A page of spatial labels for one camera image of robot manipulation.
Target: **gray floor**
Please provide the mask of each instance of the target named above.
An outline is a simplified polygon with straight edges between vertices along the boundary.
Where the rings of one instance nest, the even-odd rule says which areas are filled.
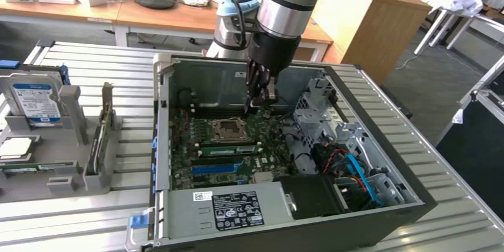
[[[23,60],[39,39],[66,42],[115,45],[114,35],[97,30],[58,28],[22,23],[0,23],[0,59]],[[419,32],[398,61],[401,67],[414,56],[413,51],[423,37]],[[189,43],[187,38],[162,35],[145,36],[147,43],[141,44],[130,35],[130,46],[171,50],[201,51],[209,48],[210,40],[198,40],[199,45]],[[458,100],[482,77],[457,54],[438,48],[429,48],[423,55],[411,60],[402,70],[394,70],[386,87],[414,113],[413,122],[431,142],[438,137],[458,110]]]

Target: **blue latch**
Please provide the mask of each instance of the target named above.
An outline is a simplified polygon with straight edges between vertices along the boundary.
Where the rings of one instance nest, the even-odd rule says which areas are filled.
[[[134,215],[130,217],[130,227],[133,229],[146,228],[150,225],[150,215]]]
[[[154,149],[158,148],[158,136],[157,136],[155,139],[153,140],[153,148],[154,148]]]
[[[19,64],[19,61],[15,60],[0,60],[0,68],[17,69]]]

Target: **hard drive label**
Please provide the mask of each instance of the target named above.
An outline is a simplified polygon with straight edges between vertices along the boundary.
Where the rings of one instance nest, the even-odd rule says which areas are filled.
[[[61,111],[51,99],[54,90],[49,84],[14,84],[25,115],[35,122],[57,122]]]
[[[265,224],[255,191],[213,196],[218,230],[235,230]]]

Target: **wooden desk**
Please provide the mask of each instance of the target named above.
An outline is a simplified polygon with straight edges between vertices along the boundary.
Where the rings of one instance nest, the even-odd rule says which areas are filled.
[[[126,38],[125,34],[129,32],[175,36],[183,33],[186,37],[213,39],[217,9],[218,4],[213,1],[211,5],[205,8],[190,7],[178,3],[175,9],[154,10],[139,6],[134,0],[125,0],[119,9],[117,41],[121,46],[127,46],[122,39]],[[297,59],[322,61],[333,39],[315,21],[309,23],[302,38]]]
[[[139,6],[134,0],[122,0],[97,7],[81,4],[17,3],[0,0],[0,21],[50,24],[58,27],[86,27],[117,32],[117,45],[129,45],[129,33],[214,38],[217,5],[206,8],[177,4],[175,9],[154,10]],[[297,59],[322,61],[333,43],[323,29],[309,24]]]
[[[313,17],[334,39],[325,62],[359,64],[383,84],[430,10],[421,0],[319,0]]]

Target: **robotic arm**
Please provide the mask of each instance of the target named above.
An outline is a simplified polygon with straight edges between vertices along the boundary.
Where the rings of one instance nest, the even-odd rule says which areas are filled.
[[[246,113],[278,102],[278,75],[302,41],[317,0],[263,0],[249,46]]]

